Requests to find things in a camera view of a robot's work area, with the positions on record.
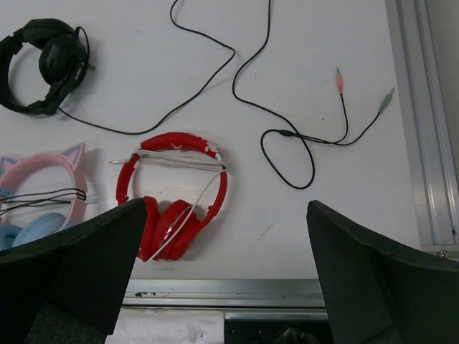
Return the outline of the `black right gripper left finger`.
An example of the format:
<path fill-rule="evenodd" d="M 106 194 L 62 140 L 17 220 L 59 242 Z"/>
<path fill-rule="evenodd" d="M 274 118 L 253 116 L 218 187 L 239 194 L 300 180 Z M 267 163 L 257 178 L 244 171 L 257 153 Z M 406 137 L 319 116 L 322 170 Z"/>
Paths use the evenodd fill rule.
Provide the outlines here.
<path fill-rule="evenodd" d="M 1 252 L 2 343 L 104 343 L 113 334 L 146 220 L 133 199 Z"/>

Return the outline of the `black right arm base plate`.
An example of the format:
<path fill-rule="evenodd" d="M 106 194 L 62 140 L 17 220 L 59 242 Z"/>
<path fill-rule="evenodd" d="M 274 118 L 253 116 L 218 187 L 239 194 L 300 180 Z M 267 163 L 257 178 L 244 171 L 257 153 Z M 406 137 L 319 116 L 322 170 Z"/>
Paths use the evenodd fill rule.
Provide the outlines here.
<path fill-rule="evenodd" d="M 227 312 L 225 343 L 333 343 L 324 312 Z"/>

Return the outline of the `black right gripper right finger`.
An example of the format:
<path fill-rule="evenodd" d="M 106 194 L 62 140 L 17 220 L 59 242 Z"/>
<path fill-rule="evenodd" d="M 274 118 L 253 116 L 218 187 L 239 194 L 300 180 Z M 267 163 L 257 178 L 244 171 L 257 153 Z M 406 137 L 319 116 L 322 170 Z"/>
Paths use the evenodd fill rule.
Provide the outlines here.
<path fill-rule="evenodd" d="M 306 221 L 335 343 L 457 343 L 458 263 L 413 249 L 333 210 Z"/>

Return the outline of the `black wired headphones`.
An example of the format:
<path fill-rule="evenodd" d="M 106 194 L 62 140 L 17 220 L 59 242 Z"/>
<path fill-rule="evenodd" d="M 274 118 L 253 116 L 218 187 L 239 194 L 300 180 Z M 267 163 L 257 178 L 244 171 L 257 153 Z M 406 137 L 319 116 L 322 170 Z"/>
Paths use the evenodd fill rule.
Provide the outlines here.
<path fill-rule="evenodd" d="M 204 85 L 197 91 L 196 94 L 192 95 L 189 99 L 183 101 L 173 109 L 171 109 L 167 114 L 165 114 L 155 125 L 150 128 L 140 130 L 140 131 L 122 131 L 116 130 L 114 128 L 108 128 L 101 125 L 96 125 L 88 121 L 75 118 L 66 111 L 64 111 L 60 105 L 64 102 L 66 97 L 82 83 L 85 73 L 88 69 L 91 69 L 90 66 L 90 43 L 86 31 L 78 26 L 72 28 L 65 22 L 59 19 L 46 18 L 46 19 L 32 19 L 28 21 L 22 28 L 16 30 L 11 36 L 7 36 L 1 40 L 1 106 L 6 109 L 13 111 L 15 113 L 20 113 L 22 115 L 29 116 L 39 116 L 39 115 L 54 115 L 57 111 L 60 111 L 63 115 L 67 116 L 72 120 L 76 120 L 85 125 L 89 125 L 93 128 L 106 130 L 108 132 L 121 134 L 121 135 L 144 135 L 152 132 L 162 125 L 168 118 L 170 118 L 174 113 L 178 112 L 180 109 L 188 105 L 194 99 L 199 97 L 203 91 L 207 88 L 209 83 L 235 58 L 237 52 L 236 50 L 225 44 L 224 42 L 215 39 L 214 37 L 205 34 L 188 27 L 184 27 L 176 22 L 174 19 L 174 8 L 177 5 L 178 1 L 174 1 L 169 10 L 169 19 L 171 23 L 185 32 L 190 32 L 192 34 L 199 35 L 213 41 L 218 44 L 220 47 L 227 49 L 232 52 L 230 58 L 224 62 L 221 67 L 219 67 L 211 77 L 204 83 Z M 274 115 L 275 117 L 281 119 L 286 125 L 288 125 L 291 130 L 281 130 L 276 128 L 271 128 L 266 130 L 260 137 L 260 148 L 262 154 L 264 155 L 266 161 L 269 163 L 274 172 L 278 177 L 286 183 L 288 186 L 295 190 L 306 190 L 309 188 L 316 177 L 316 164 L 313 158 L 311 149 L 309 148 L 307 142 L 321 144 L 321 145 L 330 145 L 330 146 L 340 146 L 346 147 L 355 144 L 358 142 L 364 134 L 370 129 L 373 124 L 378 120 L 379 116 L 387 109 L 389 104 L 392 101 L 394 96 L 395 87 L 393 87 L 385 96 L 379 106 L 375 118 L 368 124 L 368 126 L 362 130 L 362 132 L 355 137 L 355 139 L 344 142 L 347 139 L 349 134 L 349 117 L 346 111 L 346 104 L 344 100 L 344 81 L 340 69 L 336 68 L 336 87 L 339 92 L 341 99 L 342 110 L 344 114 L 345 122 L 345 131 L 344 135 L 335 141 L 325 140 L 323 138 L 315 138 L 309 135 L 304 135 L 294 126 L 294 124 L 287 119 L 285 116 L 277 113 L 273 110 L 270 110 L 262 105 L 259 105 L 255 102 L 246 100 L 240 97 L 236 93 L 237 81 L 240 74 L 248 67 L 248 65 L 254 61 L 261 52 L 266 48 L 266 45 L 270 39 L 270 28 L 271 28 L 271 19 L 272 19 L 272 1 L 268 1 L 268 10 L 267 10 L 267 29 L 265 40 L 263 41 L 261 47 L 249 58 L 247 59 L 240 68 L 236 71 L 235 76 L 232 79 L 232 95 L 233 97 L 246 105 L 252 106 L 259 110 L 265 111 Z M 85 37 L 85 46 L 80 41 L 80 31 L 83 32 Z M 11 91 L 9 85 L 9 71 L 11 66 L 11 61 L 13 57 L 19 53 L 23 48 L 24 44 L 30 44 L 36 49 L 41 50 L 39 58 L 39 71 L 43 80 L 49 85 L 49 91 L 45 95 L 43 100 L 38 100 L 33 102 L 30 105 L 20 105 L 17 99 L 14 97 L 13 92 Z M 297 138 L 301 140 L 302 145 L 308 153 L 309 160 L 311 162 L 311 177 L 308 183 L 304 186 L 296 186 L 291 183 L 275 166 L 275 164 L 270 159 L 267 151 L 265 150 L 265 136 L 270 133 L 277 133 L 283 137 Z"/>

